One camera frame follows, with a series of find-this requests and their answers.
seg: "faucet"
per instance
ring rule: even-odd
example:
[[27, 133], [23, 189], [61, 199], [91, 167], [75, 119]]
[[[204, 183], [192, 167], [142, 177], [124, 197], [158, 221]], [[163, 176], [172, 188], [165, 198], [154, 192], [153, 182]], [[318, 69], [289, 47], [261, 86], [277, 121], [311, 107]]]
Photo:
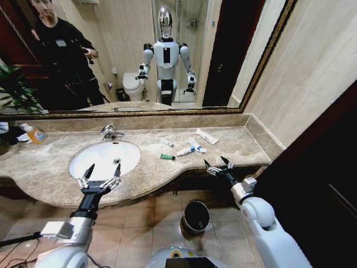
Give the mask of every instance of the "faucet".
[[115, 138], [122, 138], [125, 136], [124, 133], [117, 132], [115, 127], [112, 125], [106, 125], [105, 127], [103, 127], [100, 134], [104, 135], [103, 141], [108, 141], [110, 138], [115, 139]]

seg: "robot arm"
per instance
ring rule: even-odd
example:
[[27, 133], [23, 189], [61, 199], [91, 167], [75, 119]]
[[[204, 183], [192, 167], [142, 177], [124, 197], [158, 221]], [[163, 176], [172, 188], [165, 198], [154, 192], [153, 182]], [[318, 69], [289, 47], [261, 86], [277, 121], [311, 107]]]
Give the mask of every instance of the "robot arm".
[[139, 75], [135, 79], [149, 79], [150, 62], [154, 54], [154, 49], [149, 43], [144, 45], [144, 63], [139, 67]]
[[78, 209], [65, 222], [48, 222], [41, 236], [59, 238], [62, 246], [42, 253], [37, 258], [35, 268], [85, 268], [88, 265], [87, 250], [91, 243], [93, 225], [102, 196], [110, 193], [120, 182], [120, 163], [109, 180], [89, 181], [94, 164], [78, 178], [84, 197]]
[[184, 62], [185, 69], [187, 71], [187, 82], [188, 82], [189, 89], [193, 89], [196, 84], [196, 75], [191, 70], [190, 51], [186, 44], [180, 46], [180, 55], [182, 61]]
[[237, 179], [231, 172], [233, 163], [222, 156], [221, 158], [227, 165], [226, 169], [212, 167], [205, 161], [207, 171], [230, 184], [235, 202], [252, 230], [265, 266], [312, 268], [294, 238], [280, 225], [273, 207], [264, 199], [253, 197], [253, 189], [257, 181], [254, 178], [246, 178], [243, 181]]

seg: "toilet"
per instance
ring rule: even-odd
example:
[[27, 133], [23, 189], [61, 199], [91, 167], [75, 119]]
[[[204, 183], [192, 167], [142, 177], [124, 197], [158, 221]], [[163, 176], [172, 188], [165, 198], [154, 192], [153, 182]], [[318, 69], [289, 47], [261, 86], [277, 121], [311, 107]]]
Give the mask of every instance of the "toilet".
[[135, 80], [138, 73], [124, 73], [123, 86], [124, 91], [130, 97], [131, 102], [141, 101], [143, 98], [143, 90], [145, 82], [143, 79]]

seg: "mirror frame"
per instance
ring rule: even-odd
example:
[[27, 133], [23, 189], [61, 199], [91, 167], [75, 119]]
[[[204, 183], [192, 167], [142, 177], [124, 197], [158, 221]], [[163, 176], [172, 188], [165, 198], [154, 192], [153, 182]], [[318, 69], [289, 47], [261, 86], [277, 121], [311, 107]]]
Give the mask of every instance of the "mirror frame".
[[129, 116], [170, 116], [170, 115], [198, 115], [198, 114], [229, 114], [243, 113], [262, 75], [269, 58], [279, 40], [281, 33], [290, 17], [291, 12], [298, 0], [286, 0], [280, 16], [275, 24], [268, 43], [260, 57], [259, 63], [244, 93], [242, 102], [238, 108], [214, 108], [205, 107], [199, 109], [180, 109], [163, 111], [134, 111], [134, 112], [88, 112], [88, 111], [54, 111], [48, 114], [0, 114], [0, 120], [33, 120], [33, 119], [73, 119], [73, 118], [103, 118], [103, 117], [129, 117]]

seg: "man in black clothing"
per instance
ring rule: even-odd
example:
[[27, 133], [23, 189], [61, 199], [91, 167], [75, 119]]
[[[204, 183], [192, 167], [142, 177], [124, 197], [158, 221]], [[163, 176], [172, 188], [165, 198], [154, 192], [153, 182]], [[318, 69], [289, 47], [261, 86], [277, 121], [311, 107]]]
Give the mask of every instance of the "man in black clothing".
[[58, 109], [72, 110], [104, 104], [98, 80], [88, 60], [98, 57], [95, 48], [72, 24], [57, 17], [51, 0], [31, 0], [40, 21], [32, 30], [41, 44], [50, 77], [57, 88], [53, 98]]

